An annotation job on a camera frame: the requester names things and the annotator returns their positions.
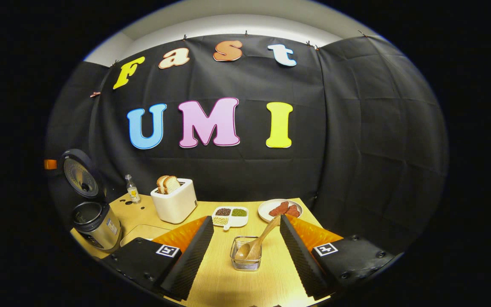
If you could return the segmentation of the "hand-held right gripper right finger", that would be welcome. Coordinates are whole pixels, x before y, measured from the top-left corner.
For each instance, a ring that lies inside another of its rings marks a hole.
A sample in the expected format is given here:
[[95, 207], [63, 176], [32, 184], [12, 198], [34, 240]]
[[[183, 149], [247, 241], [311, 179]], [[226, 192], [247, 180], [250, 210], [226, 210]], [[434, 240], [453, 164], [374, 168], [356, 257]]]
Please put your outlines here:
[[369, 283], [398, 259], [365, 237], [341, 237], [289, 214], [280, 216], [280, 233], [306, 295], [341, 296]]

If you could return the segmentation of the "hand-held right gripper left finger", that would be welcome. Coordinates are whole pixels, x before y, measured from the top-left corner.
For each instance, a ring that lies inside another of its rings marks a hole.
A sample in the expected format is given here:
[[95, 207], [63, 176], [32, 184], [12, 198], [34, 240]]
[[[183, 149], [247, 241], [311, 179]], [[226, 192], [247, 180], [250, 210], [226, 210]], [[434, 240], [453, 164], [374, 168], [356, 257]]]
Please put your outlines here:
[[186, 301], [212, 236], [204, 216], [152, 240], [134, 238], [101, 264], [143, 291]]

